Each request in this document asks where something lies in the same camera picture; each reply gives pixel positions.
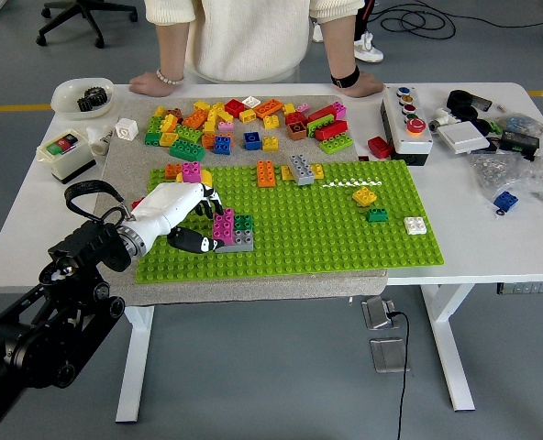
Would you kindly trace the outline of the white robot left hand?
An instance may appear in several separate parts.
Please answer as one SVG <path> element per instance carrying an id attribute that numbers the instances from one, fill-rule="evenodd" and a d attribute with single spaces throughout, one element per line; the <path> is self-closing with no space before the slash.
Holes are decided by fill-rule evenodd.
<path id="1" fill-rule="evenodd" d="M 118 232 L 129 254 L 139 258 L 151 250 L 160 236 L 166 236 L 171 247 L 196 254 L 223 247 L 220 239 L 180 226 L 191 211 L 208 218 L 213 213 L 221 215 L 223 208 L 216 190 L 202 183 L 161 183 L 133 209 L 133 219 L 124 222 Z"/>

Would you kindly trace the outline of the person's right hand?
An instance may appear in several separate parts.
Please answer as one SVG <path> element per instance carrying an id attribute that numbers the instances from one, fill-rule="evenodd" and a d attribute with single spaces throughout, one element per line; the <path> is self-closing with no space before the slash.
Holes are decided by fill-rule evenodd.
<path id="1" fill-rule="evenodd" d="M 179 85 L 163 82 L 155 72 L 145 72 L 129 82 L 130 92 L 151 97 L 165 97 L 179 88 Z"/>

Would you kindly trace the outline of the person's left hand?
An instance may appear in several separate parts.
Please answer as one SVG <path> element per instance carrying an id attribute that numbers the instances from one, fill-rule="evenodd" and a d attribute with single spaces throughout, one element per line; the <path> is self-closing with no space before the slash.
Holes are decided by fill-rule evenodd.
<path id="1" fill-rule="evenodd" d="M 378 94 L 383 89 L 383 83 L 379 82 L 372 74 L 362 71 L 355 84 L 348 88 L 340 89 L 340 92 L 348 97 L 362 98 Z"/>

